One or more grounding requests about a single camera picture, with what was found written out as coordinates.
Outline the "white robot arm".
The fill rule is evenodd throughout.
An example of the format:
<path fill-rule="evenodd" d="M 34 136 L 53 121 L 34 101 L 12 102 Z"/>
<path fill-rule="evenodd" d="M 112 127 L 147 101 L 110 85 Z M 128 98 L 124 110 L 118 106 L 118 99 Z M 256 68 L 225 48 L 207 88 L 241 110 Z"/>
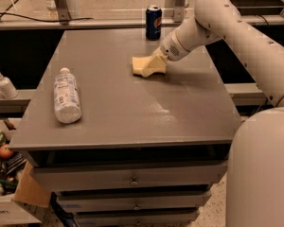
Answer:
<path fill-rule="evenodd" d="M 230 0 L 196 0 L 194 15 L 153 53 L 178 61 L 218 39 L 273 105 L 245 120 L 232 140 L 225 227 L 284 227 L 284 46 L 244 22 Z"/>

